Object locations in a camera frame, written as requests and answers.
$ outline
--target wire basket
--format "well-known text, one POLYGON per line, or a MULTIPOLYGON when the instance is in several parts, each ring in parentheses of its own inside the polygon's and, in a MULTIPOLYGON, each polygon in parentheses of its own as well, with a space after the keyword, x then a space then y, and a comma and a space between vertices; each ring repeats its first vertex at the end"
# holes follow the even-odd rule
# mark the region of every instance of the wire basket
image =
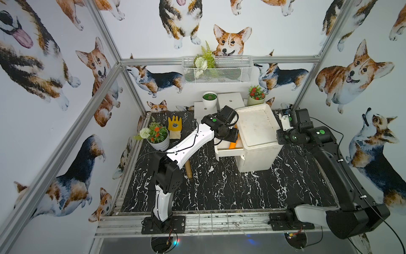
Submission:
POLYGON ((206 69, 203 74, 194 68, 195 56, 182 58, 185 82, 187 84, 207 83, 247 83, 251 80, 253 60, 251 56, 217 56, 214 58, 217 68, 206 69))

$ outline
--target marble surface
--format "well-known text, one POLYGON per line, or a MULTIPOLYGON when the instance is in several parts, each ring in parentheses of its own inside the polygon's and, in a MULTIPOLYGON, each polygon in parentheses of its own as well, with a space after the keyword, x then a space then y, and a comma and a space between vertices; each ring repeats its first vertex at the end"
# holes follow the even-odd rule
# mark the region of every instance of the marble surface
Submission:
MULTIPOLYGON (((156 121, 168 124, 168 116, 183 119, 182 139, 196 128, 193 112, 153 113, 156 121)), ((171 140, 170 147, 179 143, 171 140)), ((144 141, 140 155, 154 149, 144 141)), ((310 155, 299 155, 299 149, 285 145, 269 170, 240 173, 234 157, 214 155, 213 141, 205 144, 191 158, 194 181, 185 180, 173 199, 174 211, 235 210, 284 208, 291 204, 307 203, 317 206, 335 205, 323 176, 310 155)), ((150 158, 142 158, 135 165, 121 212, 149 212, 155 200, 148 169, 150 158)))

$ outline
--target yellow glove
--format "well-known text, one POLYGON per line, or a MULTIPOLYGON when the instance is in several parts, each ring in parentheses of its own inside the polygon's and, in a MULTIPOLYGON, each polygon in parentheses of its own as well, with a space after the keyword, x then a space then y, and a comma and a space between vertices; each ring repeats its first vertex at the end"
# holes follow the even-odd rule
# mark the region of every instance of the yellow glove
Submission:
POLYGON ((172 119, 168 119, 169 126, 169 138, 170 139, 180 139, 180 132, 182 130, 182 118, 173 116, 172 119))

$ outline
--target white wall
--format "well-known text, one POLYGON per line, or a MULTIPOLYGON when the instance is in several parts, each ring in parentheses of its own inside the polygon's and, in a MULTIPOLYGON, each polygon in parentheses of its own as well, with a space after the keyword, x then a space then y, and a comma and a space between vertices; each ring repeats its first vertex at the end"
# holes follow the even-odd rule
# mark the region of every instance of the white wall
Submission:
MULTIPOLYGON (((399 139, 399 143, 386 143, 383 154, 403 180, 406 180, 403 159, 406 150, 406 132, 403 131, 406 124, 406 114, 402 106, 404 94, 406 93, 403 78, 406 69, 406 60, 404 58, 406 35, 398 35, 397 41, 391 41, 389 40, 389 33, 405 3, 404 0, 377 1, 363 25, 357 28, 346 41, 344 51, 339 52, 335 47, 336 44, 334 44, 333 49, 327 55, 326 62, 322 66, 322 68, 333 65, 347 67, 353 62, 355 52, 361 41, 366 39, 368 54, 374 61, 390 61, 395 64, 395 68, 391 73, 373 80, 363 93, 344 106, 343 114, 337 111, 337 104, 332 103, 330 107, 326 106, 326 94, 320 92, 314 82, 300 105, 301 108, 309 110, 310 116, 316 117, 344 133, 345 137, 340 147, 344 156, 349 155, 350 141, 363 127, 362 114, 367 111, 368 107, 371 107, 373 112, 385 117, 398 116, 389 124, 388 128, 399 139)), ((338 140, 341 138, 340 134, 334 134, 338 140)), ((382 202, 383 193, 370 180, 360 174, 356 168, 352 169, 368 193, 376 201, 382 202)), ((390 174, 389 168, 382 168, 382 170, 390 174)), ((386 221, 406 243, 406 236, 403 233, 406 219, 402 215, 406 211, 405 204, 400 206, 400 211, 392 208, 390 210, 391 215, 386 221)), ((402 252, 396 236, 383 223, 375 231, 367 233, 367 236, 374 254, 402 252)))

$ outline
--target small white pot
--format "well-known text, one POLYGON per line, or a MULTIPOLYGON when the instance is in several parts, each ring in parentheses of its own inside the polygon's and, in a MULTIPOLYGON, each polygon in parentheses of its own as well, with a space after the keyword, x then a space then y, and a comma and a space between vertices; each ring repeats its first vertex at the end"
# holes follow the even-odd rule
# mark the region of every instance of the small white pot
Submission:
POLYGON ((202 95, 202 100, 203 100, 203 105, 204 105, 205 108, 207 108, 207 109, 212 109, 212 108, 216 107, 217 100, 218 100, 218 95, 217 95, 215 92, 205 92, 205 93, 202 95), (203 98, 203 96, 206 95, 206 94, 208 94, 208 93, 215 94, 215 95, 216 95, 216 98, 215 98, 214 100, 205 100, 205 99, 203 98))
POLYGON ((161 143, 151 143, 148 139, 147 139, 148 143, 155 148, 155 150, 158 151, 166 151, 169 147, 169 133, 168 136, 166 137, 166 139, 164 141, 162 141, 161 143))

